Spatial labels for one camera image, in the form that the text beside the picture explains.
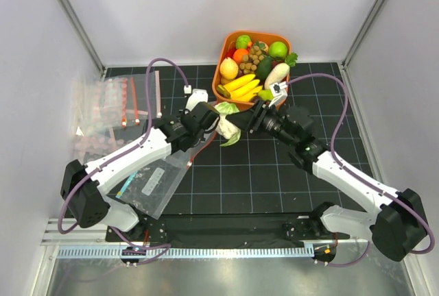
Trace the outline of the red zipper clear bag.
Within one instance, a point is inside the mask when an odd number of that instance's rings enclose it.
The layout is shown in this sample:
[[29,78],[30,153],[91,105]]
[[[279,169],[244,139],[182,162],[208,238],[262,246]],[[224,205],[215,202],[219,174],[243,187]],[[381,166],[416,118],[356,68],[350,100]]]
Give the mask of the red zipper clear bag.
[[134,83],[134,78],[124,78],[123,79],[123,100],[122,100],[122,120],[121,120],[121,126],[126,127],[128,125],[128,118],[127,118],[127,102],[128,102],[128,89],[130,89],[130,98],[132,100],[132,109],[129,109],[129,111],[134,115],[134,123],[136,125],[140,124],[140,118],[139,118],[139,110],[138,110],[138,103],[137,103],[137,92],[136,87]]

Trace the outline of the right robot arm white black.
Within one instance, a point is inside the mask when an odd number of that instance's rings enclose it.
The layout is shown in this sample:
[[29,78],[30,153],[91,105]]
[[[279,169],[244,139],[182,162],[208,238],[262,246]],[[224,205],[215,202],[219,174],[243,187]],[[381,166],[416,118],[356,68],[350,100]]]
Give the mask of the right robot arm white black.
[[313,119],[302,107],[278,110],[264,101],[250,109],[226,115],[244,132],[265,132],[288,146],[292,163],[356,201],[361,210],[324,202],[311,213],[309,231],[316,238],[342,233],[372,243],[385,257],[400,262],[419,254],[417,246],[429,238],[435,244],[420,196],[412,189],[399,191],[371,178],[339,157],[313,133]]

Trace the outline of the white cauliflower toy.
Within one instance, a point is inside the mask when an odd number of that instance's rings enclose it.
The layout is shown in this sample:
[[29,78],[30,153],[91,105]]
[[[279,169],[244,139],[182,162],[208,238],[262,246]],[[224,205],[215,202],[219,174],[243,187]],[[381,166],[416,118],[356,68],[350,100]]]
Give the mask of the white cauliflower toy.
[[238,113],[238,107],[234,103],[221,102],[214,105],[214,108],[219,112],[219,123],[215,131],[226,139],[226,142],[222,143],[221,147],[234,145],[241,138],[241,130],[229,122],[226,117],[229,114]]

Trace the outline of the dark green avocado toy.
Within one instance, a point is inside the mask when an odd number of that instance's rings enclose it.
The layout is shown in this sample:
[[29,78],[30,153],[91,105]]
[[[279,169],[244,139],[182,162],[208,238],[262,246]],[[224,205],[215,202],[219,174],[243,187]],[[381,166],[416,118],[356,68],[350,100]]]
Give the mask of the dark green avocado toy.
[[257,66],[256,77],[261,81],[265,81],[272,70],[272,58],[270,56],[264,57]]

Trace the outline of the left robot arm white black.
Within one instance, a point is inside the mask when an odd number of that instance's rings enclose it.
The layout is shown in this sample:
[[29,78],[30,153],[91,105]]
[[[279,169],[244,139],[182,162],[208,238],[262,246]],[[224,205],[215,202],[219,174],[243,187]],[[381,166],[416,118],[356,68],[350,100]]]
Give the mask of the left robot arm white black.
[[109,197],[109,192],[139,169],[178,151],[195,147],[203,135],[212,132],[219,112],[209,103],[200,102],[177,115],[148,119],[145,133],[128,145],[87,164],[73,160],[66,166],[61,187],[64,201],[58,217],[70,212],[81,228],[103,223],[115,228],[129,240],[138,241],[145,234],[145,224],[133,207]]

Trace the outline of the black grid mat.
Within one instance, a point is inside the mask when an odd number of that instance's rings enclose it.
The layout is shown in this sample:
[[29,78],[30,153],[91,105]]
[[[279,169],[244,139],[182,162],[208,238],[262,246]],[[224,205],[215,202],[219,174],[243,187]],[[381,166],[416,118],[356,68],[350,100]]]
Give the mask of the black grid mat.
[[[287,105],[306,108],[314,122],[316,136],[329,143],[336,136],[339,155],[366,174],[372,170],[351,109],[341,117],[341,77],[335,62],[301,63],[290,75],[306,75],[289,90]],[[237,214],[308,212],[330,201],[358,210],[359,204],[342,191],[308,173],[290,161],[288,148],[266,134],[244,134],[227,147],[216,136],[196,157],[185,173],[165,214]]]

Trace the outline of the green pear toy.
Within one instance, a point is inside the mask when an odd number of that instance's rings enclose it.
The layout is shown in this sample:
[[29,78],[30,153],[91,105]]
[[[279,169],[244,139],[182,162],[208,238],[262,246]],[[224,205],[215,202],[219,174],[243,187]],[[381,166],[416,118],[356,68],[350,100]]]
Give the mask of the green pear toy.
[[270,89],[260,90],[258,93],[258,97],[264,101],[271,101],[274,98],[272,91]]

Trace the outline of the yellow banana bunch toy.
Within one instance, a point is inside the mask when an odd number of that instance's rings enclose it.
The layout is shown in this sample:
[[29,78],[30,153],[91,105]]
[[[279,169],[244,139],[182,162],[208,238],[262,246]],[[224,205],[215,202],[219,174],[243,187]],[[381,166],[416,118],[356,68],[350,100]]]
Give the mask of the yellow banana bunch toy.
[[243,75],[233,81],[223,85],[219,84],[216,91],[224,98],[238,100],[251,90],[259,86],[260,80],[256,78],[255,74]]

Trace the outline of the brown longan bunch toy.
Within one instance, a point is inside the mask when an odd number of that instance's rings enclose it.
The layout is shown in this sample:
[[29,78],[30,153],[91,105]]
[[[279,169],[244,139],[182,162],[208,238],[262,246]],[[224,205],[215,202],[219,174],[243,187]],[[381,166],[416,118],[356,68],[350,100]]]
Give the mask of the brown longan bunch toy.
[[255,73],[258,64],[264,57],[265,52],[261,50],[260,46],[252,46],[248,50],[248,55],[245,55],[239,64],[239,76]]

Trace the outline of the orange plastic basket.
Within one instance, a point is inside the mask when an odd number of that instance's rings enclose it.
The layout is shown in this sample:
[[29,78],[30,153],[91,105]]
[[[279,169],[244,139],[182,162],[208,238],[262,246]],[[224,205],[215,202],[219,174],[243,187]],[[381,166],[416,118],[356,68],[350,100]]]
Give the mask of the orange plastic basket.
[[251,108],[256,97],[270,90],[270,84],[289,79],[291,54],[290,42],[276,34],[229,34],[212,82],[217,102],[233,103],[240,110]]

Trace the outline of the white radish toy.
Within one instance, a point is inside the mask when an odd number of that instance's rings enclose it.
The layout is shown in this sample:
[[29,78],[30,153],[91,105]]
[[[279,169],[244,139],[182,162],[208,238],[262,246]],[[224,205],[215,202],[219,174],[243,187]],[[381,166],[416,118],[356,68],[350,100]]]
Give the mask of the white radish toy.
[[286,63],[277,64],[265,79],[264,88],[269,89],[272,84],[282,82],[289,75],[290,66]]

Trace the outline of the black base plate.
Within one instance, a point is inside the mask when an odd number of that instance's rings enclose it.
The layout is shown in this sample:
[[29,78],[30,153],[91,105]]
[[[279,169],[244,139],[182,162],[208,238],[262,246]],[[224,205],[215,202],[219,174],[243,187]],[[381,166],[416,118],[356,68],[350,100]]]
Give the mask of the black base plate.
[[244,242],[261,237],[265,241],[348,239],[341,232],[329,232],[309,212],[263,214],[164,214],[159,219],[142,215],[139,223],[123,235],[129,241],[190,243],[197,239]]

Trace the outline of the blue zipper clear bag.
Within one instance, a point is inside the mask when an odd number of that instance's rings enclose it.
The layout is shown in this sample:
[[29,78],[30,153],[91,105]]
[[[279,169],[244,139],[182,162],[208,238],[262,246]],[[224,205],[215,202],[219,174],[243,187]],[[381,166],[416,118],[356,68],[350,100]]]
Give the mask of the blue zipper clear bag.
[[131,174],[116,198],[159,219],[191,166],[187,158],[168,156]]

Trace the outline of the orange zipper clear bag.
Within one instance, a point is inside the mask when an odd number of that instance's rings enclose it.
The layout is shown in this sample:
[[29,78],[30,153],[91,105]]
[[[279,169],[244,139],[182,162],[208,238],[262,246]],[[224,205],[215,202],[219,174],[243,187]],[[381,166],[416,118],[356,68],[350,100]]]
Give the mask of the orange zipper clear bag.
[[210,134],[203,134],[200,141],[186,151],[179,150],[166,158],[164,162],[170,164],[177,169],[187,170],[193,164],[195,157],[200,154],[217,136],[217,132],[211,132]]

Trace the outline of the yellow lemon toy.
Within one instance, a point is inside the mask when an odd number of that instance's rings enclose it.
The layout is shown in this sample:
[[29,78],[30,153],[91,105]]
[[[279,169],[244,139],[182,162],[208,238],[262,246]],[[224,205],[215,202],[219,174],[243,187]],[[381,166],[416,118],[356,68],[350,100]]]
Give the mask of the yellow lemon toy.
[[220,75],[227,80],[235,79],[239,72],[239,66],[232,58],[224,58],[219,66]]

